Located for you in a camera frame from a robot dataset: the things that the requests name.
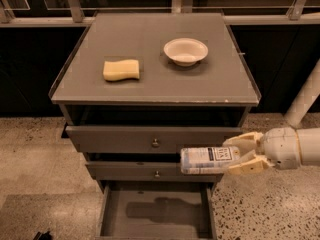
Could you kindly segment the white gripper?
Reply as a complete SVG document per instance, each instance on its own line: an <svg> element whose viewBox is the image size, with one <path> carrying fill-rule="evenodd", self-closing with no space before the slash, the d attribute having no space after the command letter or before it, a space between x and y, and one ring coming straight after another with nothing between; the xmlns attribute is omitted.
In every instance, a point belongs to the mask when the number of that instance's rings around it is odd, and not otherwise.
<svg viewBox="0 0 320 240"><path fill-rule="evenodd" d="M266 157L255 152L260 148L260 140ZM261 173L270 167L269 162L281 170L300 166L298 136L292 128L274 128L264 135L261 132L244 133L225 140L222 146L237 147L243 155L228 166L227 172L233 175Z"/></svg>

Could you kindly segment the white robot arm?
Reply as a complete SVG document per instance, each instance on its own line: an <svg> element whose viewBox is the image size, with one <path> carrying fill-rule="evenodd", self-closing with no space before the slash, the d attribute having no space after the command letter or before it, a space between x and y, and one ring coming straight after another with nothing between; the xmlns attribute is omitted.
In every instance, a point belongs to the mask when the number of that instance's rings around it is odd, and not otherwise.
<svg viewBox="0 0 320 240"><path fill-rule="evenodd" d="M228 166L230 174L251 174L270 167L280 170L320 165L320 128L302 129L301 121L320 94L320 60L286 112L288 127L266 133L249 132L227 139L240 158Z"/></svg>

